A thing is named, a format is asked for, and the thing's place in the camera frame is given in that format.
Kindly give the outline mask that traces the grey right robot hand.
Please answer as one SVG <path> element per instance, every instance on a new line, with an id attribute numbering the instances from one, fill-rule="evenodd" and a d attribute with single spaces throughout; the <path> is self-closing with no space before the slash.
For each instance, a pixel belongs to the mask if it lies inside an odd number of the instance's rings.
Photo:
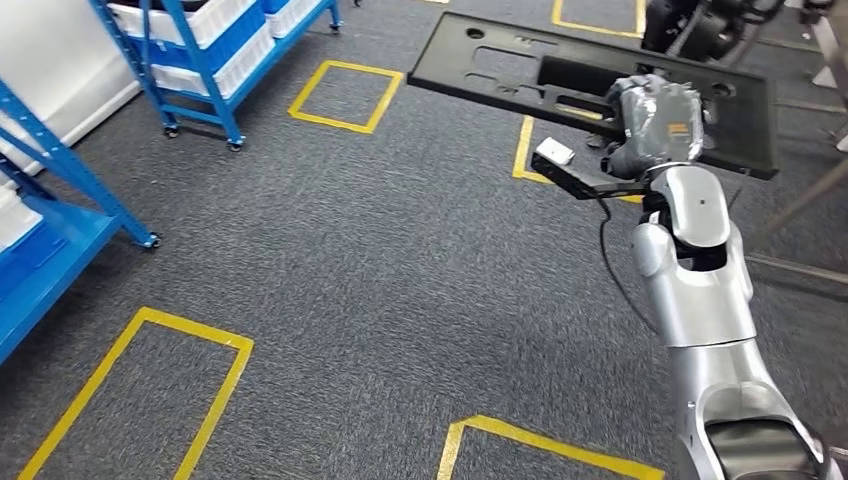
<path id="1" fill-rule="evenodd" d="M 697 160 L 704 143 L 700 93 L 689 83 L 655 74 L 617 79 L 607 99 L 614 104 L 625 139 L 608 147 L 604 173 L 634 180 L 648 169 Z"/>

